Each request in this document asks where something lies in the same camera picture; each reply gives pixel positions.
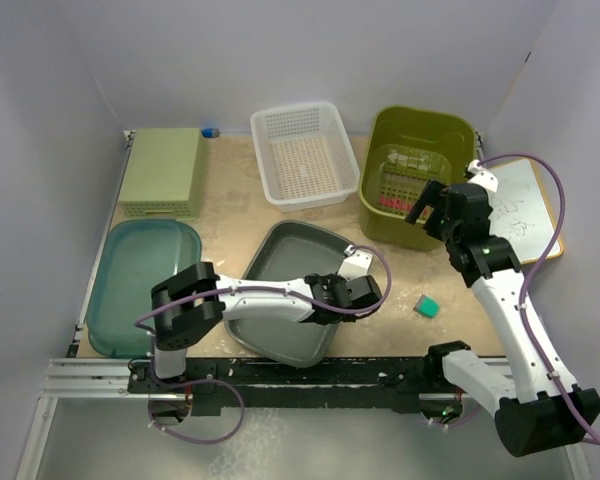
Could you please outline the grey plastic tray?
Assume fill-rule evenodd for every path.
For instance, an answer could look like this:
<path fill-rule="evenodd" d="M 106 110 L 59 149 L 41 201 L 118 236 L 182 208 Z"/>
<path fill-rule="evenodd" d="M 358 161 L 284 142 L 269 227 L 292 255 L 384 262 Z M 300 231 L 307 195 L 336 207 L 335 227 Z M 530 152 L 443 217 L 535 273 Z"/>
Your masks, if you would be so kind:
<path fill-rule="evenodd" d="M 243 277 L 282 281 L 312 273 L 335 273 L 349 245 L 348 239 L 321 227 L 282 221 L 270 229 Z M 321 361 L 337 329 L 336 324 L 295 324 L 273 318 L 226 324 L 227 333 L 248 350 L 296 368 L 308 368 Z"/>

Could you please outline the light green plastic basket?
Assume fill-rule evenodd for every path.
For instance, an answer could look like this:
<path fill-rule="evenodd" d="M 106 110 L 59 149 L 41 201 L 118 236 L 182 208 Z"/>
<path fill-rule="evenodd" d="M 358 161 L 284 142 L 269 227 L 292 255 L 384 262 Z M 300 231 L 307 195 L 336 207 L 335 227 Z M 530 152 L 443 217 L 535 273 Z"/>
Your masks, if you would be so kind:
<path fill-rule="evenodd" d="M 128 218 L 199 216 L 208 145 L 199 128 L 144 128 L 135 132 L 118 196 Z"/>

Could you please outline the teal transparent plastic tub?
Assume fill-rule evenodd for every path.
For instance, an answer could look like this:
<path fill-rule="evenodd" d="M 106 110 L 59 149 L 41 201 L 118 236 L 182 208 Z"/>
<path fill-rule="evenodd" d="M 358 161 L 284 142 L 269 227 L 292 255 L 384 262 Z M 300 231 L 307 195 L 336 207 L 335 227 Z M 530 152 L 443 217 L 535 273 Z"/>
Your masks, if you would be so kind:
<path fill-rule="evenodd" d="M 100 355 L 136 358 L 149 337 L 134 321 L 151 311 L 151 289 L 201 259 L 202 242 L 190 226 L 171 219 L 128 220 L 107 236 L 85 322 Z"/>

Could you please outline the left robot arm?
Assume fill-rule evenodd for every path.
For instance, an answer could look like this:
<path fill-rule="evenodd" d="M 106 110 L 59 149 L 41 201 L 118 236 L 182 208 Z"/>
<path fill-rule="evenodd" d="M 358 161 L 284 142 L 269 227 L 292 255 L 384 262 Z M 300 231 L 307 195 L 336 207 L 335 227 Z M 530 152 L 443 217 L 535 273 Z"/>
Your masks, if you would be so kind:
<path fill-rule="evenodd" d="M 313 273 L 285 281 L 237 279 L 218 274 L 210 262 L 196 263 L 151 289 L 151 381 L 164 392 L 181 388 L 187 349 L 221 322 L 355 322 L 379 309 L 390 286 L 381 289 L 367 266 L 349 261 L 336 273 Z"/>

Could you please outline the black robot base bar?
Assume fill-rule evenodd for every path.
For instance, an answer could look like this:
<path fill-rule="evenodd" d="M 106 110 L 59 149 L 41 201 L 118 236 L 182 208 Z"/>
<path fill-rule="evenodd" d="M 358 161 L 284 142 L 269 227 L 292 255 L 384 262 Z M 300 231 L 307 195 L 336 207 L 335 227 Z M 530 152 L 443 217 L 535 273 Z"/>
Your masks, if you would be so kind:
<path fill-rule="evenodd" d="M 193 416 L 218 416 L 239 406 L 221 381 L 237 390 L 247 408 L 376 408 L 408 414 L 418 413 L 423 400 L 451 400 L 457 391 L 429 379 L 421 357 L 333 357 L 309 368 L 264 358 L 189 358 L 184 377 L 174 381 L 155 380 L 147 360 L 133 360 L 129 367 L 129 392 L 153 400 L 181 394 L 184 382 L 201 380 L 191 388 Z"/>

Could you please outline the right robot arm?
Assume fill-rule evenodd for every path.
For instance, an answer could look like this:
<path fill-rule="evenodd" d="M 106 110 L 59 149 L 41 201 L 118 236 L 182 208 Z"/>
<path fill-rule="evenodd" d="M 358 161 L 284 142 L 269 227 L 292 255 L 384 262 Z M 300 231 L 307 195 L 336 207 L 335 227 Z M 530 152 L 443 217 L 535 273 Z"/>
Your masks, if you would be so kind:
<path fill-rule="evenodd" d="M 600 397 L 583 389 L 564 365 L 537 315 L 525 276 L 510 242 L 490 232 L 487 184 L 427 182 L 408 223 L 432 210 L 425 232 L 444 243 L 451 266 L 461 274 L 487 313 L 503 347 L 510 376 L 487 365 L 464 342 L 434 345 L 425 357 L 425 380 L 436 391 L 456 386 L 494 419 L 501 443 L 522 457 L 593 436 Z"/>

